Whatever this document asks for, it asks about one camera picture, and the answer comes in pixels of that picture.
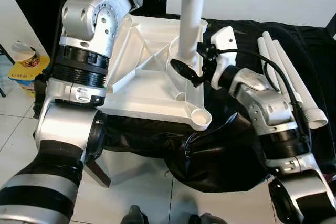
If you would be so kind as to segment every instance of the white plastic tube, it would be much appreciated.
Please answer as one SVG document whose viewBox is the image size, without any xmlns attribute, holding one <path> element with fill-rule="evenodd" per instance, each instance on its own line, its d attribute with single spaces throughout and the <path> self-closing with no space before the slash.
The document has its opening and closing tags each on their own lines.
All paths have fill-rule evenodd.
<svg viewBox="0 0 336 224">
<path fill-rule="evenodd" d="M 268 53 L 268 50 L 267 50 L 267 47 L 266 47 L 265 39 L 263 37 L 260 37 L 260 38 L 258 38 L 257 41 L 258 41 L 258 47 L 259 47 L 260 54 L 270 60 L 271 58 L 269 56 L 269 53 Z M 263 60 L 261 61 L 261 65 L 262 65 L 262 67 L 264 67 L 264 65 L 265 65 L 265 62 Z M 274 68 L 271 67 L 270 65 L 267 65 L 267 71 L 268 71 L 268 75 L 269 75 L 271 81 L 274 83 L 275 87 L 280 89 L 277 77 L 275 75 Z"/>
<path fill-rule="evenodd" d="M 277 49 L 275 48 L 275 46 L 273 44 L 273 41 L 272 41 L 272 38 L 271 38 L 269 32 L 267 32 L 267 31 L 263 32 L 262 36 L 265 39 L 266 47 L 267 47 L 267 50 L 268 50 L 268 53 L 269 53 L 269 56 L 270 56 L 271 60 L 275 64 L 277 64 L 279 66 L 279 68 L 283 71 L 286 79 L 289 82 L 289 85 L 290 85 L 291 89 L 294 92 L 294 96 L 295 96 L 296 100 L 298 101 L 299 105 L 302 106 L 302 98 L 301 98 L 300 94 L 296 92 L 291 80 L 289 79 L 289 76 L 286 72 L 286 69 L 285 69 L 284 65 L 282 64 L 282 61 L 281 61 L 281 59 L 278 55 Z M 285 97 L 286 101 L 288 103 L 290 103 L 290 99 L 289 99 L 289 95 L 288 95 L 288 91 L 287 91 L 287 88 L 285 86 L 285 83 L 283 82 L 282 78 L 280 77 L 280 75 L 278 73 L 276 73 L 276 77 L 278 79 L 278 83 L 279 83 L 281 93 Z"/>
<path fill-rule="evenodd" d="M 307 118 L 309 127 L 311 129 L 317 129 L 317 128 L 325 126 L 328 123 L 327 117 L 325 116 L 324 112 L 317 107 L 313 97 L 309 93 L 306 85 L 304 84 L 300 75 L 298 74 L 295 67 L 293 66 L 292 62 L 288 58 L 280 42 L 277 40 L 274 40 L 274 45 L 287 71 L 288 76 L 292 80 L 295 90 L 298 91 L 302 97 L 302 100 L 303 100 L 302 109 Z"/>
<path fill-rule="evenodd" d="M 182 0 L 180 47 L 177 58 L 189 66 L 196 63 L 195 52 L 204 0 Z"/>
</svg>

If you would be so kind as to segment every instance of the black wire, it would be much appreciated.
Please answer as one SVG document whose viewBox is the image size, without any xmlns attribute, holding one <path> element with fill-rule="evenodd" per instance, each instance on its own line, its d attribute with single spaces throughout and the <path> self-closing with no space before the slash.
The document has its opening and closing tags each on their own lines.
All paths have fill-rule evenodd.
<svg viewBox="0 0 336 224">
<path fill-rule="evenodd" d="M 279 92 L 280 90 L 278 89 L 277 86 L 275 86 L 274 82 L 271 80 L 271 78 L 270 78 L 270 76 L 269 76 L 269 74 L 268 74 L 267 64 L 268 64 L 268 63 L 265 62 L 264 67 L 263 67 L 263 69 L 264 69 L 264 74 L 265 74 L 265 76 L 266 76 L 266 79 L 268 80 L 268 82 L 269 82 L 269 84 L 272 86 L 272 88 L 273 88 L 275 91 Z"/>
<path fill-rule="evenodd" d="M 225 54 L 225 53 L 228 53 L 228 52 L 242 52 L 242 53 L 245 53 L 245 54 L 254 55 L 254 56 L 258 57 L 259 59 L 263 60 L 265 62 L 265 65 L 267 63 L 274 68 L 274 70 L 279 74 L 279 76 L 283 80 L 283 82 L 286 86 L 286 89 L 288 91 L 289 99 L 290 99 L 291 105 L 293 107 L 293 116 L 294 116 L 295 121 L 297 123 L 300 135 L 301 136 L 308 135 L 309 140 L 311 140 L 310 130 L 309 130 L 309 127 L 308 127 L 307 119 L 306 119 L 301 107 L 299 106 L 299 103 L 294 96 L 293 90 L 292 90 L 284 72 L 281 70 L 281 68 L 277 64 L 275 64 L 273 61 L 267 59 L 266 57 L 264 57 L 260 54 L 257 54 L 256 52 L 251 52 L 251 51 L 241 50 L 241 49 L 227 49 L 227 50 L 218 50 L 217 51 L 218 54 Z"/>
</svg>

